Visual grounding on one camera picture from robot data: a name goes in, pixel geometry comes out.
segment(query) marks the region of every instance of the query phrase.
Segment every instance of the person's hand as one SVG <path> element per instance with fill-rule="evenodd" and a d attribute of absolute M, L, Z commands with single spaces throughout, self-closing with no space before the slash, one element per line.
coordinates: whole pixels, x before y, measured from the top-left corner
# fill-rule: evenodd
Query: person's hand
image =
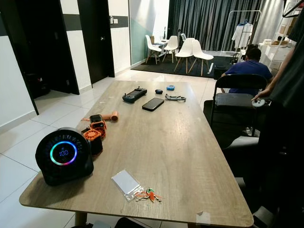
<path fill-rule="evenodd" d="M 267 87 L 265 90 L 263 90 L 262 92 L 259 92 L 254 98 L 252 98 L 252 101 L 257 100 L 260 97 L 267 97 L 270 96 L 272 92 L 272 89 L 270 89 L 269 87 Z"/>

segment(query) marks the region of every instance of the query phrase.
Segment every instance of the man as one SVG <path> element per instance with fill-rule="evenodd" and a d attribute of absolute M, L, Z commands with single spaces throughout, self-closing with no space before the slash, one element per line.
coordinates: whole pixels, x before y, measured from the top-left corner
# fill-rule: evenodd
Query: man
<path fill-rule="evenodd" d="M 259 137 L 256 174 L 249 179 L 262 186 L 262 206 L 273 213 L 280 207 L 279 227 L 284 228 L 304 227 L 304 10 L 288 38 L 295 47 L 273 81 L 253 98 L 270 96 L 272 103 Z"/>
<path fill-rule="evenodd" d="M 262 63 L 259 63 L 261 58 L 261 51 L 258 48 L 253 48 L 247 51 L 245 62 L 236 63 L 228 71 L 222 74 L 222 76 L 230 74 L 257 74 L 264 77 L 269 83 L 273 77 L 268 67 Z M 251 94 L 252 96 L 257 95 L 257 89 L 230 89 L 229 93 L 239 94 Z"/>

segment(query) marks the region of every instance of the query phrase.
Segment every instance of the orange hair dryer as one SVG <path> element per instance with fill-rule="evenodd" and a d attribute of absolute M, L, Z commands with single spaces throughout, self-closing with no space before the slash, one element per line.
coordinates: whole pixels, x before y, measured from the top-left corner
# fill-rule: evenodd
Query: orange hair dryer
<path fill-rule="evenodd" d="M 104 120 L 112 120 L 114 122 L 118 121 L 118 111 L 113 111 L 111 114 L 101 116 Z"/>

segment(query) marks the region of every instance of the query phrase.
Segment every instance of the white card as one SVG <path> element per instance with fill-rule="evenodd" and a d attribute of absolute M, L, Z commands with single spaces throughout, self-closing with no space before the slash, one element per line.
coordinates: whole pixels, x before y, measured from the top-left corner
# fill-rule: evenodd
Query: white card
<path fill-rule="evenodd" d="M 139 186 L 139 183 L 126 171 L 120 171 L 112 177 L 124 194 L 129 194 Z"/>

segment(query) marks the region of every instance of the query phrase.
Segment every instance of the white shirt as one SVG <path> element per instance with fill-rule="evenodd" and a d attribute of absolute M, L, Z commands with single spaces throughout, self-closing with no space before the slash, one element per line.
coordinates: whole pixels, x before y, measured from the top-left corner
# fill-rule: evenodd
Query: white shirt
<path fill-rule="evenodd" d="M 248 39 L 252 34 L 252 27 L 252 24 L 249 23 L 237 26 L 232 37 L 232 40 L 235 41 L 234 48 L 242 48 L 247 46 Z"/>

